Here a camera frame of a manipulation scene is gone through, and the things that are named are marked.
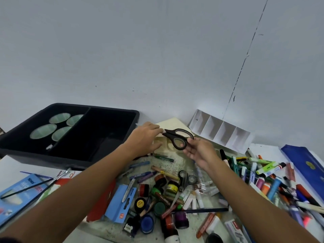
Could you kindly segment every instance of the blue lid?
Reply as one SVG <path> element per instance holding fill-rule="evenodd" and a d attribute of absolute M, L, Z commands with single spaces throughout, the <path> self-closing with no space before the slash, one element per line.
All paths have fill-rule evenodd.
<path fill-rule="evenodd" d="M 144 234 L 149 234 L 153 231 L 153 229 L 154 229 L 153 218 L 149 215 L 143 217 L 141 221 L 141 231 Z"/>

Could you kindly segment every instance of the right hand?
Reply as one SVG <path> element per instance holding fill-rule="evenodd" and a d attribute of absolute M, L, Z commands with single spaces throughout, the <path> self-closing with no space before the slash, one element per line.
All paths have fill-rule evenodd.
<path fill-rule="evenodd" d="M 213 144 L 198 137 L 188 138 L 187 142 L 189 145 L 183 150 L 183 153 L 193 159 L 200 168 L 207 171 L 209 163 L 218 158 Z"/>

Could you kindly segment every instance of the black scissors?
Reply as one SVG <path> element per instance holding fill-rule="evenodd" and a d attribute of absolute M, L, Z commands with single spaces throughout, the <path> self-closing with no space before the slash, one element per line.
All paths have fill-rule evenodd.
<path fill-rule="evenodd" d="M 176 149 L 184 150 L 188 142 L 187 142 L 187 137 L 181 135 L 182 133 L 189 135 L 189 137 L 193 139 L 193 135 L 189 131 L 184 129 L 164 130 L 162 135 L 169 138 Z"/>

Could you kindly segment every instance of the black plastic tray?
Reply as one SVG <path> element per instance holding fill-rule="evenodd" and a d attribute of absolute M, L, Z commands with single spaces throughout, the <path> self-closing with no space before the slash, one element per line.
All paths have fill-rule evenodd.
<path fill-rule="evenodd" d="M 53 141 L 51 135 L 30 139 L 34 129 L 64 112 L 71 117 L 84 115 L 58 142 Z M 55 103 L 1 135 L 0 153 L 26 164 L 84 169 L 122 144 L 135 129 L 138 118 L 136 110 Z M 66 121 L 56 125 L 57 130 L 67 126 Z"/>

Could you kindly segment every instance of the scissors blade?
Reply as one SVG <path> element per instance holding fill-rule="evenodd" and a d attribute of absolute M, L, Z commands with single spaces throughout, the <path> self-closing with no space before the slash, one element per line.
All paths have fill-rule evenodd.
<path fill-rule="evenodd" d="M 176 203 L 176 201 L 179 198 L 179 196 L 180 196 L 180 192 L 177 192 L 176 197 L 174 197 L 174 200 L 172 201 L 171 207 L 173 207 L 173 205 Z"/>

